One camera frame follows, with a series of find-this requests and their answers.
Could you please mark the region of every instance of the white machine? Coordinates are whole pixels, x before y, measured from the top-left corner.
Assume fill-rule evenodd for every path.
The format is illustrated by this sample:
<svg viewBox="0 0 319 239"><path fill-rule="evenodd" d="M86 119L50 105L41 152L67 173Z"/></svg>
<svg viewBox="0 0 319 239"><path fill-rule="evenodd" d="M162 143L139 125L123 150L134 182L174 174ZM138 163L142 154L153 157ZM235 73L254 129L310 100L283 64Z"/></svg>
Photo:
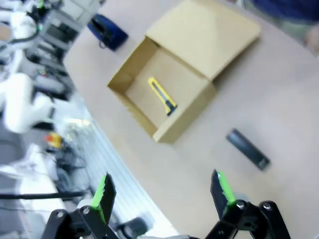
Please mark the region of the white machine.
<svg viewBox="0 0 319 239"><path fill-rule="evenodd" d="M4 9L13 10L13 11L25 10L23 2L20 0L10 0L10 1L0 0L0 7Z"/></svg>
<svg viewBox="0 0 319 239"><path fill-rule="evenodd" d="M4 63L2 77L0 75L0 111L3 110L5 126L15 133L25 133L38 123L52 124L57 104L59 108L70 105L37 92L33 79L25 73L17 73L24 59L23 49L32 46L39 33L36 19L30 13L20 11L22 7L17 7L19 11L0 9L0 21L9 22L9 26L0 23L0 36L4 36L0 37L0 60ZM46 85L64 89L64 85L56 80L45 80Z"/></svg>
<svg viewBox="0 0 319 239"><path fill-rule="evenodd" d="M39 123L54 124L61 120L55 114L56 108L72 108L68 101L37 92L32 79L24 73L12 74L0 83L0 95L5 99L4 125L15 133L25 133Z"/></svg>

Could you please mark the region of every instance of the table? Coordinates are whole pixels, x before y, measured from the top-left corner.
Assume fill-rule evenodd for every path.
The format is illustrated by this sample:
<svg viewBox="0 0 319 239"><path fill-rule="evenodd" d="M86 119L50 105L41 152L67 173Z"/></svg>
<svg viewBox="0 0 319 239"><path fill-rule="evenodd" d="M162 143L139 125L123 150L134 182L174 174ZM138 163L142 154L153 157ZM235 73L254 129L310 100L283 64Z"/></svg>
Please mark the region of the table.
<svg viewBox="0 0 319 239"><path fill-rule="evenodd" d="M209 192L216 168L252 203L275 201L292 238L314 238L319 233L319 62L293 39L225 2L259 22L261 37L218 76L215 99L171 145L155 143L107 89L144 32L178 2L106 2L100 13L129 40L117 52L102 50L86 28L64 60L87 108L180 233L203 238L218 220ZM225 139L233 127L271 159L266 172Z"/></svg>

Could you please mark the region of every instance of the cardboard box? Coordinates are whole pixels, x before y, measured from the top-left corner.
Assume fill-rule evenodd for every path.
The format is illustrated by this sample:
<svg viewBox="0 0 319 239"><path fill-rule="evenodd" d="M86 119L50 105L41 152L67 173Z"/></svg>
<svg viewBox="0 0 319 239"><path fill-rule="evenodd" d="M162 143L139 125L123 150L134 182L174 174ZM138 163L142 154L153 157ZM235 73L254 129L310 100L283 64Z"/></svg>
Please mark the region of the cardboard box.
<svg viewBox="0 0 319 239"><path fill-rule="evenodd" d="M214 0L185 0L149 29L108 87L156 142L174 142L214 97L214 78L259 34ZM170 116L150 77L177 103Z"/></svg>

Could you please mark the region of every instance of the equipment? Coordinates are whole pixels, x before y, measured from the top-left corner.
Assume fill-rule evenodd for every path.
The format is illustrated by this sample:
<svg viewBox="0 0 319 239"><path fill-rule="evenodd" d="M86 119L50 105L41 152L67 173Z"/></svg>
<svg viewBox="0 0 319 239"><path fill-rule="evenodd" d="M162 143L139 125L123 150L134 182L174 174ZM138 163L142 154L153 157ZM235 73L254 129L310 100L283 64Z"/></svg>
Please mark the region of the equipment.
<svg viewBox="0 0 319 239"><path fill-rule="evenodd" d="M59 104L59 108L70 106L67 101L37 91L31 78L24 73L12 74L0 83L0 96L6 102L4 124L15 133L25 133L32 127L53 130L56 105Z"/></svg>
<svg viewBox="0 0 319 239"><path fill-rule="evenodd" d="M223 196L220 183L214 180L215 176L216 171L212 175L211 184L214 201L216 197ZM104 192L100 196L99 208L84 206L72 213L65 210L53 211L42 239L79 239L85 236L95 239L119 239L108 225L116 194L112 177L108 174L104 182ZM249 231L255 239L290 239L284 220L274 202L265 201L256 207L243 200L229 202L223 210L220 221L205 239L233 239L239 230ZM155 237L138 238L155 239ZM166 239L174 238L191 239L192 237L183 235Z"/></svg>
<svg viewBox="0 0 319 239"><path fill-rule="evenodd" d="M24 5L24 2L25 1L22 0L0 0L0 7L13 11L25 11L27 9L27 5Z"/></svg>
<svg viewBox="0 0 319 239"><path fill-rule="evenodd" d="M177 104L172 100L172 98L167 94L167 92L154 77L150 77L148 83L155 94L159 97L160 101L163 102L167 116L170 116L171 113L173 113L177 108Z"/></svg>
<svg viewBox="0 0 319 239"><path fill-rule="evenodd" d="M48 174L46 171L41 171L45 169L45 160L43 158L43 152L41 148L36 144L31 144L23 159L15 161L10 164L0 164L0 175L5 175L8 178L14 178L19 180L31 179L31 180L41 180L39 175L45 175L47 180ZM65 191L57 193L55 191L50 193L29 193L29 194L16 194L16 193L0 193L0 200L38 200L38 199L70 199L74 197L83 197L86 194L85 191Z"/></svg>
<svg viewBox="0 0 319 239"><path fill-rule="evenodd" d="M29 62L46 67L54 75L67 76L62 62L83 26L61 11L61 5L62 0L59 0L55 4L48 6L45 3L45 7L38 8L41 31L34 44L25 50L25 56Z"/></svg>
<svg viewBox="0 0 319 239"><path fill-rule="evenodd" d="M12 30L12 37L8 42L0 42L0 59L8 60L11 54L20 49L26 49L33 45L33 41L39 34L38 20L30 12L14 12L12 10L0 10L0 21L8 22Z"/></svg>
<svg viewBox="0 0 319 239"><path fill-rule="evenodd" d="M53 148L62 148L63 138L56 132L50 132L45 136L45 141Z"/></svg>

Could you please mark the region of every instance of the black remote control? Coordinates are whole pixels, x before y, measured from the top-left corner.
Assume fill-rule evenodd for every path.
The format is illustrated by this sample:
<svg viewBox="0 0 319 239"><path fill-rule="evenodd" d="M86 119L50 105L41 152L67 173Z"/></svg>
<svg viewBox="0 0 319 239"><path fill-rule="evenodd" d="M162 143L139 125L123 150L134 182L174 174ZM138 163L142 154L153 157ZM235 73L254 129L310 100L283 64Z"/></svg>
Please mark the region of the black remote control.
<svg viewBox="0 0 319 239"><path fill-rule="evenodd" d="M233 128L226 138L260 170L264 170L270 164L270 160L236 128Z"/></svg>

